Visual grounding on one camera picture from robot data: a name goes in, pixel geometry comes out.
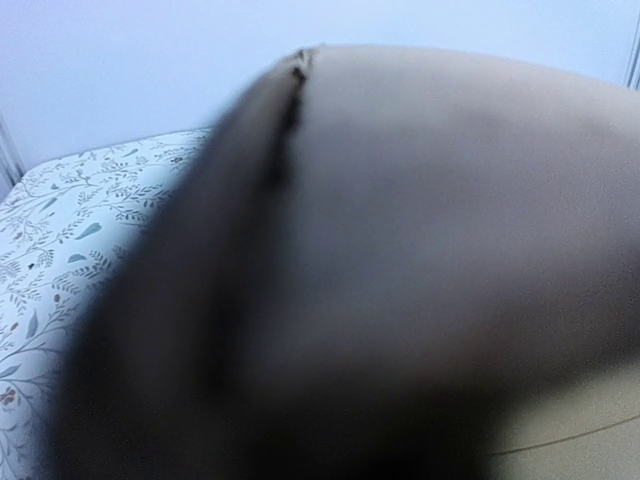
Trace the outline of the brown cardboard box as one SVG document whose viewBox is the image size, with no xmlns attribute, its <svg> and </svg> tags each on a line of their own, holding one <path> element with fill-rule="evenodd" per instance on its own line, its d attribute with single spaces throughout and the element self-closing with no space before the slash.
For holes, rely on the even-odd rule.
<svg viewBox="0 0 640 480">
<path fill-rule="evenodd" d="M 55 479 L 485 479 L 639 355 L 639 95 L 420 47 L 257 78 L 84 309 Z"/>
</svg>

